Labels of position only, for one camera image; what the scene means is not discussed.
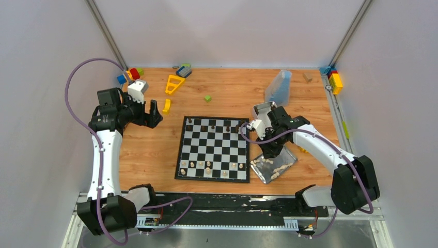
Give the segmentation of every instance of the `toy block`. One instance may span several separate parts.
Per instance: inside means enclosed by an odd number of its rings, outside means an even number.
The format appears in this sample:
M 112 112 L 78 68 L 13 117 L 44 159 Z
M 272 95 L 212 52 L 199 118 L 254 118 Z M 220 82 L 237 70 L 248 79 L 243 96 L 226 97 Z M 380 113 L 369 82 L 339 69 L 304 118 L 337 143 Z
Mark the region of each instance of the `toy block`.
M 140 73 L 137 71 L 136 68 L 132 68 L 131 70 L 129 70 L 131 72 L 132 78 L 134 80 L 137 80 L 140 78 Z
M 303 77 L 304 77 L 304 80 L 306 81 L 306 82 L 310 82 L 310 81 L 312 81 L 312 75 L 310 75 L 310 73 L 303 73 Z
M 142 68 L 136 68 L 136 69 L 138 71 L 138 74 L 140 74 L 140 76 L 143 76 L 145 74 Z
M 339 94 L 342 90 L 342 82 L 341 82 L 341 78 L 339 77 L 339 74 L 332 73 L 328 81 L 330 82 L 330 85 L 332 87 L 333 94 L 334 95 Z
M 174 92 L 181 87 L 181 85 L 184 83 L 185 78 L 169 75 L 169 79 L 167 79 L 167 85 L 166 85 L 166 94 L 169 96 L 173 95 Z
M 126 78 L 124 77 L 124 75 L 120 75 L 117 77 L 117 81 L 119 82 L 119 84 L 124 84 L 126 83 Z
M 163 114 L 168 115 L 170 111 L 170 104 L 172 101 L 170 99 L 166 99 L 166 104 L 164 105 Z
M 188 76 L 190 76 L 190 74 L 192 74 L 192 68 L 185 66 L 179 68 L 179 70 L 176 72 L 176 75 L 182 78 L 187 78 Z
M 319 72 L 321 73 L 321 75 L 326 75 L 330 71 L 330 69 L 331 69 L 330 66 L 321 67 L 319 68 Z

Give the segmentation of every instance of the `blue block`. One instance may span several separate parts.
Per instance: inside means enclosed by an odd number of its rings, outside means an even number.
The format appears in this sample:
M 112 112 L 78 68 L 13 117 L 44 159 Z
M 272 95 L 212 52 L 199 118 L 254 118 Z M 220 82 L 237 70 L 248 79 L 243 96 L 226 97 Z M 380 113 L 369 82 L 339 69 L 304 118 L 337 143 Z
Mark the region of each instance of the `blue block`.
M 321 75 L 327 75 L 327 73 L 330 72 L 331 67 L 330 66 L 326 66 L 326 67 L 321 67 L 319 68 L 319 73 Z
M 179 70 L 176 72 L 177 76 L 180 76 L 182 78 L 186 78 L 188 76 L 190 76 L 190 74 L 192 74 L 192 68 L 191 67 L 181 67 L 179 68 Z
M 126 79 L 124 78 L 124 75 L 120 75 L 117 77 L 117 81 L 119 81 L 119 84 L 126 83 Z

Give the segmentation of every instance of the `wooden table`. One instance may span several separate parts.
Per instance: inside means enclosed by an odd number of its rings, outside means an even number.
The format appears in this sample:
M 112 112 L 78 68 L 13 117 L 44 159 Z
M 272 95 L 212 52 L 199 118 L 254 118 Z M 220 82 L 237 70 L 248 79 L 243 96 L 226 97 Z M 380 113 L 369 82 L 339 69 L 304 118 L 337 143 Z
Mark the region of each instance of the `wooden table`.
M 250 118 L 254 105 L 263 102 L 266 87 L 279 70 L 254 69 L 193 69 L 186 82 L 168 96 L 164 93 L 167 78 L 174 69 L 144 69 L 142 79 L 149 84 L 145 93 L 147 111 L 149 100 L 155 99 L 161 110 L 166 99 L 171 99 L 170 114 L 154 129 L 129 124 L 123 134 L 120 151 L 120 186 L 150 183 L 158 192 L 195 192 L 227 194 L 294 195 L 310 184 L 331 185 L 329 172 L 310 154 L 298 150 L 294 144 L 287 146 L 299 161 L 269 184 L 263 184 L 254 171 L 250 183 L 207 182 L 174 179 L 185 115 Z M 310 73 L 309 83 L 303 73 Z M 210 95 L 209 103 L 204 96 Z M 339 145 L 330 107 L 323 83 L 317 70 L 292 70 L 290 104 L 286 111 L 294 117 L 307 118 L 325 137 Z M 261 153 L 258 145 L 251 144 L 250 157 Z

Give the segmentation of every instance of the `yellow triangle block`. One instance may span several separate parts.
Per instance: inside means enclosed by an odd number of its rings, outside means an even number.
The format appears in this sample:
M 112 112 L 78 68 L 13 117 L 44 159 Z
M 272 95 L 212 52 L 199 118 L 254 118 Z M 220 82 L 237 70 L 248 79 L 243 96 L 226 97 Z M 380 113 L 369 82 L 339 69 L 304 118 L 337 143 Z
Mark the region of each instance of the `yellow triangle block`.
M 168 94 L 169 96 L 173 95 L 174 92 L 181 87 L 181 85 L 184 83 L 185 78 L 183 77 L 179 77 L 179 76 L 174 76 L 174 75 L 169 75 L 169 79 L 167 80 L 167 85 L 166 85 L 166 94 Z

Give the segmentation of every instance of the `white wall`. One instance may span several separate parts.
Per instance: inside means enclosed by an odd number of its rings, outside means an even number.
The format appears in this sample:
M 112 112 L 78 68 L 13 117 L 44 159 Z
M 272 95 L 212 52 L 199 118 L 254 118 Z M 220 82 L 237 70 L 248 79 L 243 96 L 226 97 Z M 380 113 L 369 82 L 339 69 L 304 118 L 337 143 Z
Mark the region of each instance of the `white wall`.
M 96 0 L 130 66 L 321 67 L 363 0 Z
M 65 82 L 83 60 L 113 56 L 84 1 L 0 5 L 0 246 L 59 247 L 92 167 L 91 137 L 65 107 Z M 74 77 L 80 118 L 90 119 L 96 91 L 116 74 L 95 63 Z
M 337 66 L 395 247 L 438 244 L 438 2 L 374 1 Z

